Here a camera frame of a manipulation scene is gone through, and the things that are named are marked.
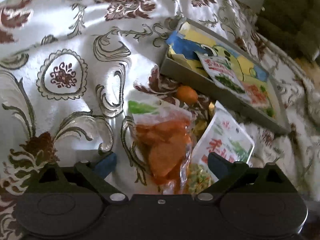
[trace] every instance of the bed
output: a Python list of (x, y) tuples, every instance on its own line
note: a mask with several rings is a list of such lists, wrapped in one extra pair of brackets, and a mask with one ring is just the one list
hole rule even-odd
[(132, 146), (127, 103), (153, 94), (207, 120), (159, 74), (165, 40), (188, 17), (236, 43), (277, 82), (291, 132), (275, 136), (238, 113), (256, 142), (251, 163), (276, 162), (302, 194), (320, 200), (319, 93), (290, 57), (253, 27), (235, 0), (0, 0), (0, 239), (22, 236), (12, 212), (46, 163), (72, 166), (116, 152), (106, 181), (127, 195), (157, 194)]

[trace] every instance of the metal screw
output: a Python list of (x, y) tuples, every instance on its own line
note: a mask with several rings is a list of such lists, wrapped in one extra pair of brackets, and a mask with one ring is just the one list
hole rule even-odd
[(213, 196), (210, 193), (200, 193), (198, 199), (202, 201), (210, 201), (213, 199)]
[(113, 193), (110, 195), (110, 199), (112, 201), (123, 201), (125, 199), (125, 195), (122, 193)]

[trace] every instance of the plastic bag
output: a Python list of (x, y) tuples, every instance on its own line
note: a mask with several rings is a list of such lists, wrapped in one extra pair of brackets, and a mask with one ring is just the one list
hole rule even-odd
[(216, 101), (214, 116), (192, 153), (186, 192), (198, 194), (218, 180), (208, 168), (210, 152), (215, 152), (232, 163), (248, 163), (253, 149), (252, 138), (221, 103)]
[(133, 136), (163, 194), (183, 192), (193, 148), (190, 112), (156, 97), (129, 101)]

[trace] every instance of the cardboard box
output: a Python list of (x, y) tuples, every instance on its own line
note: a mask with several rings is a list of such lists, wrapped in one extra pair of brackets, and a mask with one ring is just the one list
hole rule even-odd
[(160, 67), (160, 73), (173, 78), (184, 85), (192, 87), (200, 93), (209, 96), (213, 100), (220, 101), (220, 103), (222, 103), (226, 108), (238, 111), (242, 115), (252, 119), (252, 121), (258, 125), (266, 127), (276, 134), (289, 133), (291, 128), (273, 77), (269, 75), (269, 73), (258, 62), (254, 61), (247, 53), (242, 51), (236, 45), (195, 21), (190, 19), (185, 19), (185, 21), (212, 36), (212, 38), (217, 40), (219, 44), (227, 45), (267, 73), (269, 98), (275, 111), (276, 118), (269, 117), (261, 110), (252, 107), (250, 103), (239, 99), (236, 95), (232, 94), (228, 90), (217, 87), (211, 79), (206, 78), (197, 72), (194, 72), (192, 69), (184, 67), (183, 65), (175, 62), (168, 57), (168, 51), (165, 54), (164, 60)]

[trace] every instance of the orange fruit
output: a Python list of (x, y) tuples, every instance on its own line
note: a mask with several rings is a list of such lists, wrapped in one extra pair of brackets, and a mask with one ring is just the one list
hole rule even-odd
[(193, 105), (198, 101), (198, 94), (189, 86), (180, 86), (177, 89), (176, 98), (185, 102), (187, 105)]

